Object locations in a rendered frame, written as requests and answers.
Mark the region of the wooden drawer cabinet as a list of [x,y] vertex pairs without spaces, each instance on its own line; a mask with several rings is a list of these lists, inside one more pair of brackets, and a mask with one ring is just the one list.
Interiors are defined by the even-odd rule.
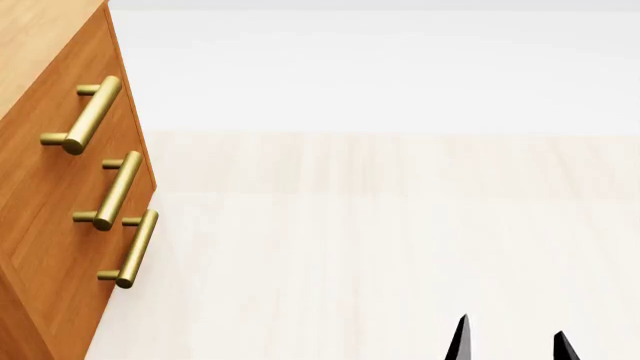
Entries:
[[[76,86],[118,77],[122,89],[81,155],[42,146],[67,133],[90,96]],[[142,155],[108,231],[74,222],[97,211],[118,170]],[[0,360],[82,360],[135,230],[156,189],[109,0],[0,0]]]

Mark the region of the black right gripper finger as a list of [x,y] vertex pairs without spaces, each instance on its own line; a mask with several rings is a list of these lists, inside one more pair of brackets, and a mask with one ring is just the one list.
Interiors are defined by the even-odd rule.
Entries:
[[553,338],[553,360],[581,360],[562,331]]

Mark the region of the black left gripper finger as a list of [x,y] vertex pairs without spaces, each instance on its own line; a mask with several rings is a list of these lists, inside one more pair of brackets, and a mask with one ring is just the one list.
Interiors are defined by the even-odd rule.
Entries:
[[471,332],[467,314],[459,319],[444,360],[471,360]]

